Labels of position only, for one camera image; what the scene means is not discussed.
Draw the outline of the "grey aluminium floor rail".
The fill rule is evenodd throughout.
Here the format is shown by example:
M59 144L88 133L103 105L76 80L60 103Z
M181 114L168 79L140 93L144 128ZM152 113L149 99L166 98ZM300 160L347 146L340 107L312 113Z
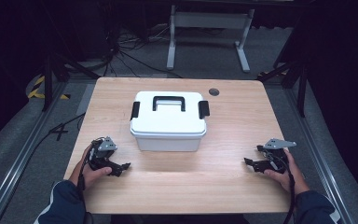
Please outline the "grey aluminium floor rail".
M66 83L58 83L52 93L52 102L50 108L45 112L40 112L33 122L31 131L28 132L27 138L20 147L19 153L15 156L14 161L8 167L4 179L0 182L0 219L5 213L8 204L13 197L16 187L19 185L21 176L26 169L29 160L32 158L36 149L36 140L42 132L53 107L59 101L61 94L65 90Z
M297 105L296 105L296 96L291 90L283 91L290 107L295 113L296 121L299 123L300 130L305 135L305 139L307 142L307 146L310 149L310 156L312 161L316 167L317 173L321 178L322 184L324 186L324 190L326 191L328 198L335 206L337 211L340 213L343 224L352 224L353 218L345 205L341 192L338 188L337 181L334 178L331 169L328 167L327 161L325 160L323 154L317 148L314 138L312 136L309 124L306 119L301 117Z

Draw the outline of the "white metal desk frame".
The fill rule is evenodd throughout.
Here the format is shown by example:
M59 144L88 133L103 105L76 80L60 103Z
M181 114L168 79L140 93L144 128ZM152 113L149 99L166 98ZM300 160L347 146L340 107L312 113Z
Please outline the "white metal desk frame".
M249 9L244 14L183 12L178 11L176 5L171 6L170 15L170 44L166 67L173 70L175 61L175 30L180 28L216 28L241 30L241 38L234 43L237 55L244 73L250 72L250 65L245 54L245 41L251 28L255 11Z

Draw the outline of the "black box latch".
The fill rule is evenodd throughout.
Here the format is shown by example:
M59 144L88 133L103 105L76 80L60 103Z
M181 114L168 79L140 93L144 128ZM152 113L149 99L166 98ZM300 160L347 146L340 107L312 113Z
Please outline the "black box latch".
M199 118L204 119L205 117L210 116L210 107L208 101L199 101Z
M139 109L140 109L140 102L133 102L132 104L132 110L131 110L131 118L130 120L134 118L138 118L139 116Z

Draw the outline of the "person's right hand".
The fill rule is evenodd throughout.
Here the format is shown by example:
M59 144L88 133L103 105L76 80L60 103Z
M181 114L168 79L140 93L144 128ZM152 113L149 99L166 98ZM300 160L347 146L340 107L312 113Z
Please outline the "person's right hand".
M300 171L299 167L297 166L294 157L290 153L288 149L284 151L289 165L289 170L286 171L284 174L277 173L272 170L265 170L264 175L267 177L277 181L286 191L291 191L291 180L294 180L294 193L298 195L302 192L309 191L310 188L306 183L302 172Z

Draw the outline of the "person's left hand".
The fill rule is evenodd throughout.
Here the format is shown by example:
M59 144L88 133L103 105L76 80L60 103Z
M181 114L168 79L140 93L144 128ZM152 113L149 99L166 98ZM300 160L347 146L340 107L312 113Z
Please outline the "person's left hand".
M87 158L87 154L90 150L90 147L87 147L80 161L76 164L73 172L69 176L69 181L71 181L75 186L78 183L78 177L80 174L84 176L84 185L85 189L90 188L95 181L100 177L109 175L112 172L111 167L104 167L98 170L92 170L88 164L83 164L83 161Z

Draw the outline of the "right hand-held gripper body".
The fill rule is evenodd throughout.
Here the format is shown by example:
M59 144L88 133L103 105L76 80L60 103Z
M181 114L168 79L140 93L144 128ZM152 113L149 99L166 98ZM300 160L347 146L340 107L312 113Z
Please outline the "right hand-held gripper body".
M288 167L288 160L284 153L286 147L295 147L296 142L271 138L264 146L257 146L257 150L263 154L268 161L270 170L283 174Z

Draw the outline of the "black metal stand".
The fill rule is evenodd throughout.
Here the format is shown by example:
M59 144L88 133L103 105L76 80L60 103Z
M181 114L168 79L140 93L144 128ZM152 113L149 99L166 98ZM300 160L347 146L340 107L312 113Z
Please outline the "black metal stand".
M42 109L43 112L47 111L49 106L53 103L53 77L56 77L59 82L67 82L69 80L69 73L65 67L67 64L71 65L75 70L87 77L92 79L99 78L97 74L80 63L75 62L60 53L51 52L44 62L43 75L45 77L45 100Z
M308 78L308 69L304 62L294 61L290 63L285 63L278 66L269 72L262 72L257 76L257 80L265 82L277 75L285 73L284 78L281 81L281 86L284 89L292 89L296 83L298 83L298 91L296 98L296 108L299 115L305 117L305 96L307 88L307 78Z

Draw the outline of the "white box lid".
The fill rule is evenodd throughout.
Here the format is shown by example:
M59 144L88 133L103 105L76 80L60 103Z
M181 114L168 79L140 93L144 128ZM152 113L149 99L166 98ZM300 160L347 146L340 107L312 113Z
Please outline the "white box lid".
M152 110L154 96L182 96L186 112L180 102L158 101L157 111ZM139 91L134 102L140 102L139 116L131 120L131 133L157 136L203 136L207 131L206 120L199 118L199 101L206 101L198 92L191 91Z

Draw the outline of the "white plastic storage box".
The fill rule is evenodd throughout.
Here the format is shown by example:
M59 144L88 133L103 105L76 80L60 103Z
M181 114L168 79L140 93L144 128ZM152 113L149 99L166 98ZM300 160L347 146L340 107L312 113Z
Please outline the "white plastic storage box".
M136 135L138 148L143 151L197 151L201 136Z

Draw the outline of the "yellow black floor tape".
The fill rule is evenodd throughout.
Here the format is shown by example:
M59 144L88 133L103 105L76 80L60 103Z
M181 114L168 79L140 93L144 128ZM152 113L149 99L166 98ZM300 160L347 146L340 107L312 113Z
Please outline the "yellow black floor tape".
M31 88L30 92L28 93L28 98L39 98L39 99L44 99L45 98L45 94L39 92L40 87L42 86L42 84L45 81L45 77L43 75L40 75L37 80L35 81L33 87Z

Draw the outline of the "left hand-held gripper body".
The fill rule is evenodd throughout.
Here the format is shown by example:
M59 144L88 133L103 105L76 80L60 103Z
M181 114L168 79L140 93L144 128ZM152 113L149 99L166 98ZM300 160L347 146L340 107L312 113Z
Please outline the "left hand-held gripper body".
M117 145L110 136L93 140L88 156L90 168L92 170L98 170L104 167L111 167L113 170L117 169L118 165L109 160L116 150Z

